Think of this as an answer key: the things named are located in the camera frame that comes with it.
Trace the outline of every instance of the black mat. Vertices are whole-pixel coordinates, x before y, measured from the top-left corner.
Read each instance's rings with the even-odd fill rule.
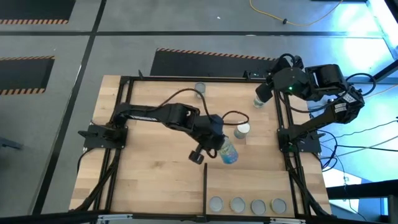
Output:
[[[75,0],[0,0],[0,24],[66,24]]]
[[[151,76],[182,77],[251,77],[266,75],[274,58],[249,55],[222,54],[194,50],[157,49],[150,70]]]
[[[54,56],[0,58],[0,94],[43,93]]]

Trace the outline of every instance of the plastic water bottle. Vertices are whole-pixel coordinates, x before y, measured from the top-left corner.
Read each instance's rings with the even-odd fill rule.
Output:
[[[224,143],[218,151],[218,154],[221,156],[225,164],[232,164],[238,160],[238,152],[232,145],[231,141],[229,141],[228,137],[224,137]]]

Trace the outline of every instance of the white cable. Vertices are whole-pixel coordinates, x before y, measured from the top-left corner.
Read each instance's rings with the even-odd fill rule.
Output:
[[[340,154],[340,155],[338,155],[338,156],[345,156],[345,155],[347,155],[347,154],[351,154],[351,153],[354,153],[354,152],[362,151],[362,150],[364,150],[364,149],[369,149],[370,147],[376,147],[376,146],[379,146],[379,145],[384,144],[384,143],[386,143],[386,142],[392,141],[392,140],[394,140],[394,139],[396,139],[396,138],[398,138],[398,136],[395,136],[395,137],[393,137],[393,138],[390,138],[390,139],[388,139],[388,140],[385,140],[384,142],[380,142],[380,143],[375,144],[375,145],[373,145],[373,146],[364,147],[364,148],[362,148],[362,149],[357,149],[357,150],[355,150],[355,151],[343,153],[343,154]]]

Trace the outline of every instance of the wooden table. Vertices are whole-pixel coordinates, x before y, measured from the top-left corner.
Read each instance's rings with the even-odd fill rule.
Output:
[[[118,92],[120,76],[106,75],[96,102],[93,121],[104,124],[112,114]],[[157,106],[171,94],[182,88],[193,88],[195,82],[135,81],[131,104]],[[276,129],[279,127],[275,101],[269,100],[263,108],[253,107],[254,89],[258,83],[206,83],[206,103],[210,114],[223,115],[229,110],[239,110],[250,117],[251,130],[245,139],[236,139],[234,126],[224,126],[225,135],[239,153],[237,162],[223,164],[220,157],[208,164],[207,199],[219,196],[224,209],[219,215],[237,215],[229,208],[229,201],[242,197],[246,210],[239,215],[253,215],[250,203],[262,199],[267,204],[268,217],[294,217],[289,175],[279,151]],[[291,97],[291,105],[306,108],[304,101]],[[185,103],[199,108],[203,105],[194,92],[185,91],[170,103]],[[295,123],[309,119],[307,114],[293,114]],[[229,122],[242,121],[238,114],[226,117]],[[173,131],[160,123],[145,121],[127,122],[129,126],[126,147],[122,150],[112,212],[202,214],[203,165],[188,160],[197,143],[185,133]],[[330,211],[322,171],[317,159],[300,153],[309,191],[324,210]],[[70,208],[75,208],[88,196],[97,184],[103,161],[104,149],[95,149],[82,160],[76,179]],[[107,190],[103,191],[100,208],[104,207]],[[296,188],[298,210],[303,212],[300,191]],[[287,211],[275,214],[269,204],[273,198],[287,202]],[[207,214],[213,214],[207,206]]]

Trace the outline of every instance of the gray floor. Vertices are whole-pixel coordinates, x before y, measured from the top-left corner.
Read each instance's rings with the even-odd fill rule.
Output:
[[[308,22],[333,7],[335,2],[286,0],[269,3],[253,0],[268,10],[294,22]],[[99,0],[78,0],[70,23],[65,26],[5,26],[0,30],[91,30]],[[364,37],[378,32],[372,15],[363,3],[343,3],[319,24],[310,27],[283,26],[252,11],[248,1],[171,1],[113,0],[108,1],[100,30],[261,30],[261,31],[349,31]],[[0,217],[25,215],[31,210],[39,181],[55,139],[57,129],[85,50],[88,37],[0,37],[0,57],[30,55],[56,56],[47,91],[42,95],[2,96],[0,136],[25,145],[22,151],[0,149]],[[87,128],[103,75],[137,75],[140,69],[149,75],[155,49],[204,50],[212,52],[278,57],[289,52],[300,55],[305,66],[337,63],[348,76],[356,72],[374,74],[393,59],[382,38],[341,37],[251,37],[251,36],[135,36],[97,37],[90,55],[81,89],[73,110],[65,142],[47,196],[44,212],[68,209],[76,177],[76,162],[81,154],[83,138],[77,131]],[[377,90],[387,86],[380,85]],[[353,123],[333,125],[333,133],[374,126],[394,119],[398,114],[392,102],[398,89],[370,98]],[[386,138],[380,131],[369,134],[368,142],[357,138],[341,139],[341,144],[368,145]],[[380,166],[372,158],[388,159]],[[391,169],[390,154],[363,151],[342,157],[347,172],[371,181],[397,178]]]

